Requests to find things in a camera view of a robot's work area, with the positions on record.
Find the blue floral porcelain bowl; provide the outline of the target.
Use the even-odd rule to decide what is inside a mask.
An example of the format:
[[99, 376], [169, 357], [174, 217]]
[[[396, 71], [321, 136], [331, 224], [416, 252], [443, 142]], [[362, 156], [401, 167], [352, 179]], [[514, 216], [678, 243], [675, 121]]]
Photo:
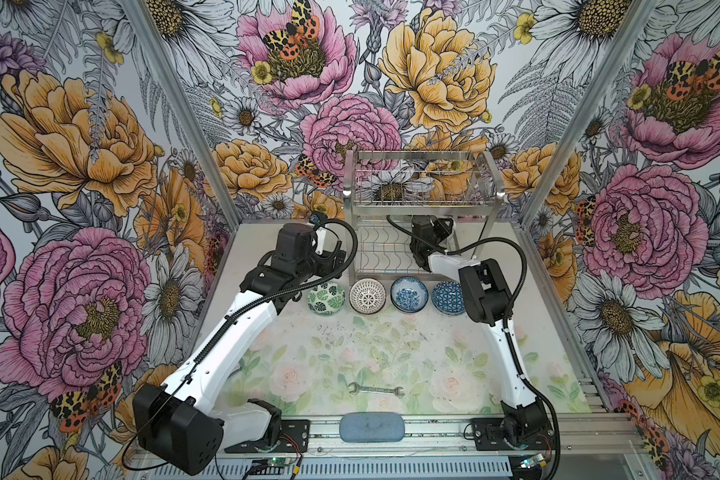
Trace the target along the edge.
[[417, 313], [424, 309], [429, 301], [426, 285], [414, 277], [400, 277], [390, 287], [393, 305], [404, 313]]

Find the white maroon triangle bowl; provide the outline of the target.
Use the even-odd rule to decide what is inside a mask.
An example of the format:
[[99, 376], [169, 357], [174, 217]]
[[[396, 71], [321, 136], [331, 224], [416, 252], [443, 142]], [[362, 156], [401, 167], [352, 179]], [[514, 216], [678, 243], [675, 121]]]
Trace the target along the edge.
[[349, 292], [350, 306], [361, 315], [379, 313], [386, 304], [384, 285], [373, 278], [357, 280]]

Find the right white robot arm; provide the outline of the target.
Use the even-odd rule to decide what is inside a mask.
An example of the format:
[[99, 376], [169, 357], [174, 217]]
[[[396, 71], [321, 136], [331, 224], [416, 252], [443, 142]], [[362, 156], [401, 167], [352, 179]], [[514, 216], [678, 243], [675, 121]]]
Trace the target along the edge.
[[[453, 221], [428, 215], [411, 218], [410, 250], [417, 265], [430, 273], [455, 281], [462, 291], [467, 316], [484, 331], [490, 341], [493, 364], [501, 369], [500, 405], [504, 418], [502, 436], [510, 447], [523, 448], [536, 436], [554, 427], [556, 414], [544, 395], [532, 385], [515, 335], [513, 308], [525, 284], [528, 262], [517, 242], [502, 237], [486, 237], [463, 248], [449, 250], [445, 241]], [[519, 280], [511, 288], [497, 260], [468, 259], [464, 253], [485, 244], [511, 247], [520, 260]]]

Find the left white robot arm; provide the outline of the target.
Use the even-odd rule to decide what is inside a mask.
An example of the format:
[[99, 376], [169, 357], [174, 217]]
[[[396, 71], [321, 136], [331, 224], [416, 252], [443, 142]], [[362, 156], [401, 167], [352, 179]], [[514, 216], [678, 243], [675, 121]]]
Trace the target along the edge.
[[273, 449], [282, 437], [282, 413], [258, 399], [227, 414], [214, 410], [227, 379], [254, 340], [301, 292], [338, 279], [353, 264], [359, 240], [353, 227], [347, 247], [324, 247], [333, 221], [314, 215], [286, 223], [244, 277], [231, 306], [210, 335], [161, 384], [145, 384], [133, 397], [133, 443], [189, 475], [201, 473], [219, 451], [239, 444]]

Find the steel two-tier dish rack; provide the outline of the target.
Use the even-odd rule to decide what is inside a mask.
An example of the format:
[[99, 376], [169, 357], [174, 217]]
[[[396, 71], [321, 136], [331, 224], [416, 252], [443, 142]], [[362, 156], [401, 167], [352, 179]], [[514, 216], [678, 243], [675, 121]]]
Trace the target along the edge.
[[421, 266], [409, 234], [415, 216], [442, 219], [450, 231], [440, 242], [459, 249], [469, 240], [457, 236], [459, 221], [480, 221], [484, 238], [507, 194], [496, 162], [485, 153], [450, 150], [351, 150], [343, 171], [345, 220], [359, 239], [349, 279], [395, 280], [403, 276], [444, 280]]

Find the green leaf pattern bowl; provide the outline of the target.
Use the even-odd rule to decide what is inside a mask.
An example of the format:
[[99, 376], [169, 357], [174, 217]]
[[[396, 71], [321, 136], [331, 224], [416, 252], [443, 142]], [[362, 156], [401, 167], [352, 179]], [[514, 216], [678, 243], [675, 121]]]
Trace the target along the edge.
[[332, 316], [338, 313], [345, 302], [345, 289], [334, 281], [313, 287], [307, 295], [309, 310], [319, 316]]

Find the blue triangle pattern bowl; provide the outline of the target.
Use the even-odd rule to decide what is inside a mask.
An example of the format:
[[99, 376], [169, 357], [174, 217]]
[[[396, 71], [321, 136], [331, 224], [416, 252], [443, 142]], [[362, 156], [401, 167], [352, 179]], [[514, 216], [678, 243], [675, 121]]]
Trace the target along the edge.
[[435, 309], [444, 315], [458, 316], [465, 312], [461, 285], [454, 281], [437, 283], [432, 289], [431, 301]]

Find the steel open-end wrench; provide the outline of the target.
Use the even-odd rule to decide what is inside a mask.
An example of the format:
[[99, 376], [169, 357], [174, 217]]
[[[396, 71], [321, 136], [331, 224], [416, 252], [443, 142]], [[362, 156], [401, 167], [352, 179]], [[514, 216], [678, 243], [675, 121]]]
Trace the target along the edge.
[[395, 387], [395, 388], [373, 387], [373, 386], [360, 385], [356, 382], [352, 382], [348, 385], [348, 392], [352, 395], [357, 395], [359, 393], [375, 393], [375, 394], [394, 395], [397, 398], [402, 398], [405, 396], [405, 392], [402, 387]]

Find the blue grey oval sponge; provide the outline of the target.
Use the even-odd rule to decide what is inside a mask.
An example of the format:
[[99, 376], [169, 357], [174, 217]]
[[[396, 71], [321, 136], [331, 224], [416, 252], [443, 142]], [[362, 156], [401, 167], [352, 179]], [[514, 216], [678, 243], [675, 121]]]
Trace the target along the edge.
[[405, 422], [394, 412], [353, 412], [341, 418], [339, 435], [346, 443], [399, 442], [405, 436]]

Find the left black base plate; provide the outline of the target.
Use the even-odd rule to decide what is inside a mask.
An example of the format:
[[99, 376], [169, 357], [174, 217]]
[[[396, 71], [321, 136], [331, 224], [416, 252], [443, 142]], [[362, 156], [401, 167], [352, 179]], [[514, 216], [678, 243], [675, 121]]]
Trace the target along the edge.
[[223, 449], [227, 454], [306, 453], [310, 441], [311, 422], [307, 419], [285, 419], [275, 443], [266, 439], [243, 442]]

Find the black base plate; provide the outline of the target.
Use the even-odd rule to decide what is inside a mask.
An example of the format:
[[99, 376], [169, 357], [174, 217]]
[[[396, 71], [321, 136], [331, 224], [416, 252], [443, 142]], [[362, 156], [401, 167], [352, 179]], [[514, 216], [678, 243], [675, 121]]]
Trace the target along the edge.
[[311, 422], [307, 419], [285, 419], [275, 443], [266, 439], [243, 442], [223, 449], [227, 454], [306, 453], [310, 441]]
[[556, 446], [552, 430], [542, 429], [533, 432], [511, 417], [473, 418], [468, 422], [463, 437], [471, 440], [478, 451], [551, 452]]

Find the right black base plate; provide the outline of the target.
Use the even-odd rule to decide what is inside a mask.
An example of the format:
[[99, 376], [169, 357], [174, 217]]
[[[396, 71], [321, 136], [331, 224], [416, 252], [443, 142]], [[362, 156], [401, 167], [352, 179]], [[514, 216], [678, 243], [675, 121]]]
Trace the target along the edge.
[[473, 418], [468, 422], [463, 437], [471, 440], [478, 451], [551, 452], [556, 446], [552, 430], [542, 429], [533, 432], [511, 417]]

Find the aluminium front rail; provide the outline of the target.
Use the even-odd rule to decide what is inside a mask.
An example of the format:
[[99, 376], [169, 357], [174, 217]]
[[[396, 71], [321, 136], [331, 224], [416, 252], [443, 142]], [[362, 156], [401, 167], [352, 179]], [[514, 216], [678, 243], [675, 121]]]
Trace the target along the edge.
[[[312, 416], [310, 425], [289, 437], [299, 441], [307, 458], [476, 456], [469, 415], [405, 415], [403, 438], [396, 442], [348, 443], [340, 437], [339, 416]], [[562, 455], [637, 454], [645, 451], [642, 437], [624, 414], [560, 413]]]

